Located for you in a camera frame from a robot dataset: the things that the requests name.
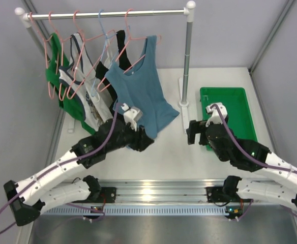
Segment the blue tank top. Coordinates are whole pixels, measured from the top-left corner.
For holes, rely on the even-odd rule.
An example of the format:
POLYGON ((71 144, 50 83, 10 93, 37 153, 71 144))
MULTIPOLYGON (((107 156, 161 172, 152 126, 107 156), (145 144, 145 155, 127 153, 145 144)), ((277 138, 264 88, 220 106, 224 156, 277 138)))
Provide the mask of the blue tank top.
POLYGON ((156 36, 145 40, 144 58, 125 72, 114 63, 105 74, 117 94, 117 101, 137 107, 143 113, 138 124, 146 134, 155 139, 180 113, 164 98, 156 67, 156 36))

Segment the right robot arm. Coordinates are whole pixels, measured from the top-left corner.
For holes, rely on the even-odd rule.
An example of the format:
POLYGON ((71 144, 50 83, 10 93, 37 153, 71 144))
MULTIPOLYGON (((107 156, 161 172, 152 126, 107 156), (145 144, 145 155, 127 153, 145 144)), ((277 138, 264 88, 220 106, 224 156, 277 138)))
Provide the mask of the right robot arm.
POLYGON ((228 176, 223 185, 223 196, 228 201, 238 198, 273 202, 297 211, 297 168, 284 161, 268 147, 249 139, 236 138, 223 123, 206 120, 189 122, 186 130, 188 144, 194 144, 196 135, 200 145, 209 145, 221 162, 267 177, 276 182, 268 185, 228 176))

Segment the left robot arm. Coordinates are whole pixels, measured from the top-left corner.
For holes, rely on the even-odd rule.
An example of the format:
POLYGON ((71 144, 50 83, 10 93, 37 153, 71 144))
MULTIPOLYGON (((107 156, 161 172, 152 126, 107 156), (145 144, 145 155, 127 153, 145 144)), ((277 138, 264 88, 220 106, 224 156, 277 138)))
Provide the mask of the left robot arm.
POLYGON ((144 126, 133 129, 130 124, 120 120, 108 120, 95 134, 79 140, 40 172, 24 180, 10 180, 4 184, 16 225, 27 225, 48 210, 63 204, 97 201, 101 195, 101 186, 98 179, 91 175, 68 186, 59 187, 59 184, 104 161, 112 151, 129 147, 142 152, 153 143, 154 140, 146 134, 144 126))

